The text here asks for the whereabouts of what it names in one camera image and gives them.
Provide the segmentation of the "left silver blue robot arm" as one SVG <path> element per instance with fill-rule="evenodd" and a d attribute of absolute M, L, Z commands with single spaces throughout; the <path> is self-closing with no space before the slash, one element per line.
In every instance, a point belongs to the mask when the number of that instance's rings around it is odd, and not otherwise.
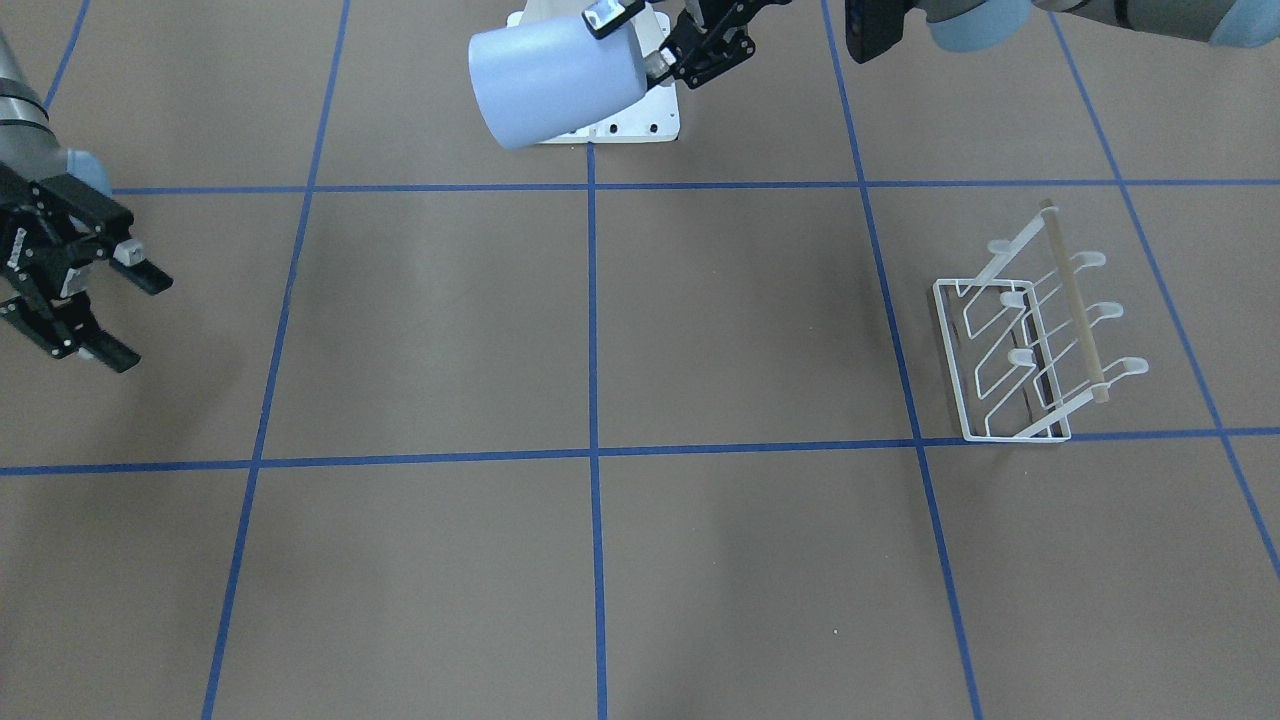
<path fill-rule="evenodd" d="M 666 37 L 641 50 L 650 87 L 701 86 L 745 63 L 756 45 L 749 26 L 771 1 L 686 1 Z M 845 1 L 841 31 L 856 64 L 873 61 L 905 38 L 920 15 L 946 53 L 979 53 L 1011 38 L 1033 12 L 1065 15 L 1129 35 L 1176 38 L 1211 47 L 1254 49 L 1277 40 L 1276 1 Z"/>

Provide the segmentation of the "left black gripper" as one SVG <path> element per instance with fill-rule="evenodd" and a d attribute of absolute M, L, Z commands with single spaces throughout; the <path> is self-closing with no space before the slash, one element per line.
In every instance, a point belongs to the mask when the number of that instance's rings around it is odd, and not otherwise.
<path fill-rule="evenodd" d="M 767 6 L 786 1 L 686 1 L 660 47 L 644 58 L 648 83 L 681 82 L 700 88 L 750 59 L 750 22 Z M 582 9 L 590 35 L 603 40 L 646 8 L 644 0 L 591 1 Z"/>

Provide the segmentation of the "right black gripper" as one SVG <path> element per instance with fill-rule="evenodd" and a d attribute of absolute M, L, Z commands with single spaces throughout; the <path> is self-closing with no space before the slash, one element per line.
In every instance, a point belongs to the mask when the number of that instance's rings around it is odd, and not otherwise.
<path fill-rule="evenodd" d="M 148 296 L 173 287 L 133 223 L 97 168 L 36 176 L 3 167 L 3 279 L 13 290 L 3 320 L 47 357 L 78 354 L 116 374 L 137 366 L 141 356 L 101 327 L 87 295 L 99 263 Z"/>

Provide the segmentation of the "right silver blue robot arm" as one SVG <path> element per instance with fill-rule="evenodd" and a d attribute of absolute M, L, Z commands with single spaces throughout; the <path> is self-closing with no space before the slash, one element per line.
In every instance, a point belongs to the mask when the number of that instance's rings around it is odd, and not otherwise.
<path fill-rule="evenodd" d="M 3 320 L 47 357 L 93 359 L 115 373 L 140 355 L 97 322 L 87 286 L 108 264 L 150 296 L 173 279 L 133 236 L 100 160 L 60 143 L 47 108 L 1 42 L 1 270 L 13 291 Z"/>

